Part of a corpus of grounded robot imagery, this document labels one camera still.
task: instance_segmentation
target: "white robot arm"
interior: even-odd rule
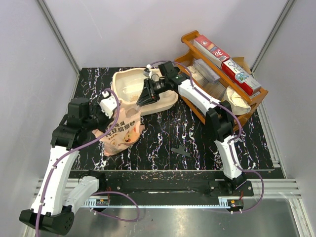
[[[205,129],[215,142],[220,153],[227,188],[234,191],[246,182],[244,173],[241,172],[238,159],[234,162],[230,146],[233,147],[233,155],[237,157],[236,150],[230,141],[233,137],[234,119],[225,110],[216,106],[221,104],[231,111],[230,104],[209,96],[207,93],[199,93],[185,74],[178,74],[172,63],[166,62],[159,66],[163,80],[144,80],[143,91],[137,101],[137,105],[143,106],[159,100],[159,94],[174,90],[181,96],[190,100],[205,116]],[[95,192],[106,189],[106,179],[102,172],[89,171],[81,182],[64,197],[64,190],[70,174],[71,167],[79,154],[79,151],[67,155],[57,165],[55,162],[72,149],[79,149],[87,139],[88,133],[99,129],[104,131],[111,122],[111,117],[117,104],[113,95],[103,93],[105,97],[99,105],[92,106],[88,99],[75,98],[68,104],[68,114],[65,115],[59,126],[53,131],[51,151],[48,167],[31,209],[23,210],[20,221],[35,228],[36,217],[41,211],[39,229],[51,233],[66,235],[74,221],[74,216],[81,205]],[[46,190],[44,202],[41,194]]]
[[[35,228],[36,216],[41,206],[39,229],[66,235],[73,224],[76,212],[82,204],[93,193],[105,191],[105,174],[91,170],[65,197],[66,183],[79,151],[72,152],[55,165],[55,162],[61,156],[80,147],[92,130],[99,129],[102,131],[110,124],[117,104],[114,103],[113,95],[103,93],[103,96],[105,98],[97,106],[92,106],[89,100],[85,98],[75,98],[68,104],[68,114],[63,117],[52,134],[52,148],[43,184],[31,209],[21,212],[21,222]],[[44,189],[46,189],[46,192],[42,203],[41,195]]]
[[[148,74],[150,65],[145,69]],[[176,91],[179,95],[191,101],[205,117],[205,133],[209,134],[209,139],[215,142],[219,154],[221,156],[226,176],[228,189],[234,191],[246,182],[244,173],[238,169],[240,163],[237,159],[234,144],[231,144],[233,138],[233,117],[221,107],[220,104],[228,110],[232,110],[229,102],[223,103],[202,90],[195,90],[198,87],[194,82],[189,80],[189,77],[173,67],[172,62],[168,61],[159,65],[163,79],[153,81],[150,78],[144,80],[143,91],[137,101],[140,106],[151,104],[160,99],[159,94],[167,91]],[[230,152],[230,146],[233,149],[233,154]]]

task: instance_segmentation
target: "wooden organizer rack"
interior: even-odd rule
[[[194,59],[202,59],[210,68],[212,68],[221,78],[220,83],[227,88],[230,86],[233,88],[250,106],[250,112],[244,115],[241,115],[238,117],[238,120],[241,123],[241,126],[244,126],[248,119],[251,117],[253,112],[256,110],[258,105],[260,105],[261,101],[265,98],[268,91],[264,88],[260,88],[259,93],[257,92],[255,96],[249,96],[246,94],[237,84],[235,84],[221,69],[219,69],[213,62],[211,62],[209,59],[207,59],[197,48],[193,46],[193,40],[196,37],[199,37],[200,34],[198,31],[192,31],[186,35],[183,35],[181,37],[181,42],[185,43],[189,47],[189,51],[175,59],[175,62],[181,63],[184,66],[188,67],[193,64]],[[178,66],[180,70],[186,74],[188,72],[181,66]],[[195,83],[203,89],[203,87],[194,79]],[[186,104],[192,109],[192,111],[198,116],[198,118],[205,123],[204,116],[196,109],[196,107],[185,97],[182,97],[182,99],[186,102]],[[235,122],[234,131],[238,130],[238,125]]]

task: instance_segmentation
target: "cat litter bag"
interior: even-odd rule
[[[132,146],[138,141],[144,128],[145,126],[140,124],[140,107],[120,108],[118,121],[114,128],[100,140],[104,143],[104,155],[107,157],[115,155]],[[103,134],[99,130],[94,130],[92,133],[95,137]]]

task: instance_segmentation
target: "red box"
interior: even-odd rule
[[[261,85],[232,59],[222,64],[222,70],[226,75],[239,85],[248,95],[253,95],[260,90]]]
[[[228,55],[225,51],[216,46],[204,35],[195,38],[193,46],[201,51],[219,68],[221,68],[223,62],[230,59],[230,55]]]

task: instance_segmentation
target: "white wall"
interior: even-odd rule
[[[144,66],[198,30],[252,65],[286,0],[46,0],[80,67]]]
[[[287,174],[316,231],[316,1],[297,1],[256,71]]]
[[[0,236],[21,236],[76,75],[36,1],[0,7]]]

